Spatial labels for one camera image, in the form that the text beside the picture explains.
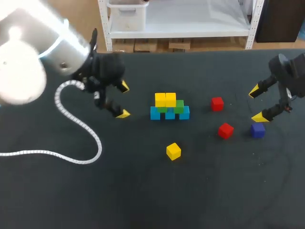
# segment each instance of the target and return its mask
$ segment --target cube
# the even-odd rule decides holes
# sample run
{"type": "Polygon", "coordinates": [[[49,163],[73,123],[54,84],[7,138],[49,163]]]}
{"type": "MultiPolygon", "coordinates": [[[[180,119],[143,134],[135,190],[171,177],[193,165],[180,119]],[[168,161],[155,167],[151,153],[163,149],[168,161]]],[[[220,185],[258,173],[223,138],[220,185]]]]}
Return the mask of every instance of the cube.
{"type": "Polygon", "coordinates": [[[227,123],[224,123],[221,127],[219,127],[218,135],[223,139],[228,139],[232,136],[234,128],[227,123]]]}
{"type": "Polygon", "coordinates": [[[166,96],[165,93],[155,93],[155,106],[156,107],[166,107],[166,96]]]}
{"type": "Polygon", "coordinates": [[[167,107],[158,107],[158,112],[166,113],[167,112],[167,107]]]}
{"type": "Polygon", "coordinates": [[[262,123],[254,123],[251,125],[251,135],[254,138],[262,138],[265,136],[265,127],[262,123]]]}
{"type": "Polygon", "coordinates": [[[166,107],[176,107],[176,93],[166,93],[166,107]]]}
{"type": "Polygon", "coordinates": [[[179,119],[180,120],[190,119],[190,107],[189,106],[184,106],[183,113],[179,114],[179,119]]]}
{"type": "Polygon", "coordinates": [[[212,99],[211,107],[213,111],[222,111],[224,109],[224,102],[221,97],[216,97],[212,99]]]}
{"type": "Polygon", "coordinates": [[[151,120],[160,120],[161,114],[158,112],[158,108],[155,106],[151,106],[151,120]]]}
{"type": "Polygon", "coordinates": [[[176,100],[176,107],[173,109],[175,114],[182,114],[184,111],[184,101],[176,100]]]}
{"type": "Polygon", "coordinates": [[[175,113],[173,112],[172,107],[167,108],[167,112],[165,113],[165,119],[166,120],[174,120],[175,119],[175,113]]]}
{"type": "Polygon", "coordinates": [[[176,143],[173,143],[166,148],[166,154],[172,161],[174,161],[181,156],[181,149],[176,143]]]}

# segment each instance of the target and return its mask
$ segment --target cyan cube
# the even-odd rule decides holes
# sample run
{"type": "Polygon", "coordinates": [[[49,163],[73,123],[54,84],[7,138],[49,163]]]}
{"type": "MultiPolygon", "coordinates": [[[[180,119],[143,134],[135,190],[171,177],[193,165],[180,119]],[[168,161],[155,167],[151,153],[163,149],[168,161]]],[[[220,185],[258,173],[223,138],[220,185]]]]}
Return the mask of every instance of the cyan cube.
{"type": "Polygon", "coordinates": [[[251,135],[254,138],[262,138],[265,136],[265,127],[262,123],[254,123],[251,125],[251,135]]]}
{"type": "Polygon", "coordinates": [[[179,119],[180,120],[190,119],[190,107],[189,106],[184,106],[183,113],[179,114],[179,119]]]}
{"type": "Polygon", "coordinates": [[[174,113],[172,107],[168,107],[167,108],[167,112],[165,113],[165,119],[166,120],[173,120],[173,119],[175,119],[175,113],[174,113]]]}
{"type": "Polygon", "coordinates": [[[155,106],[151,106],[151,120],[160,120],[161,114],[158,112],[158,108],[155,106]]]}

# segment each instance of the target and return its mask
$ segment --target white shelf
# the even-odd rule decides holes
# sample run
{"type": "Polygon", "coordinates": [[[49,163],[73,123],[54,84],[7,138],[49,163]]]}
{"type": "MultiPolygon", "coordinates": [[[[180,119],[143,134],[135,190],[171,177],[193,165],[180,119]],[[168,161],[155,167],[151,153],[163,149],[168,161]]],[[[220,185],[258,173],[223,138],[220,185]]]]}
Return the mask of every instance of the white shelf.
{"type": "Polygon", "coordinates": [[[144,31],[111,27],[110,38],[233,37],[248,36],[249,29],[238,0],[151,0],[144,31]]]}

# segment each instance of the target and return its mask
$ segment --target black table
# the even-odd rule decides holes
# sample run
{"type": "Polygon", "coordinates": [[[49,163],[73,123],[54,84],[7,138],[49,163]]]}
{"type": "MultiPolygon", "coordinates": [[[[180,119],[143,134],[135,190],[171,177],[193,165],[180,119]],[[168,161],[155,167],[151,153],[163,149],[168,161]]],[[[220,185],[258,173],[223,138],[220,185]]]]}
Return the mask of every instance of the black table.
{"type": "MultiPolygon", "coordinates": [[[[46,155],[0,158],[1,229],[232,229],[305,227],[305,106],[249,134],[251,117],[278,100],[277,86],[248,93],[269,76],[268,61],[301,50],[124,55],[130,91],[110,96],[132,115],[114,119],[91,94],[67,88],[64,106],[100,136],[103,153],[90,165],[46,155]],[[189,121],[151,121],[155,92],[176,92],[189,121]],[[225,102],[212,112],[212,97],[225,102]],[[217,136],[224,122],[234,135],[217,136]],[[176,142],[182,156],[171,161],[176,142]]],[[[97,151],[93,138],[56,109],[66,79],[48,70],[35,102],[0,108],[1,152],[47,149],[76,159],[97,151]]]]}

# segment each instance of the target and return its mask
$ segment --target floor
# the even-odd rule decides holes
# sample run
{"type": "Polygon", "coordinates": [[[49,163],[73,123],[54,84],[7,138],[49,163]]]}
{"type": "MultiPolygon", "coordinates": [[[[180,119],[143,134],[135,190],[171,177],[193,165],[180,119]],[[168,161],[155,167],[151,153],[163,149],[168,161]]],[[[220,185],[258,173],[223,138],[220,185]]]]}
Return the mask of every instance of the floor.
{"type": "MultiPolygon", "coordinates": [[[[90,40],[94,28],[99,31],[98,51],[106,52],[105,40],[102,31],[100,11],[97,0],[48,0],[63,17],[68,18],[74,28],[86,40],[90,40]]],[[[243,50],[244,37],[231,38],[203,38],[193,39],[191,51],[224,51],[243,50]]],[[[305,41],[297,40],[294,43],[255,43],[253,49],[305,49],[305,41]]],[[[158,44],[159,51],[168,51],[168,41],[161,40],[158,44]]]]}

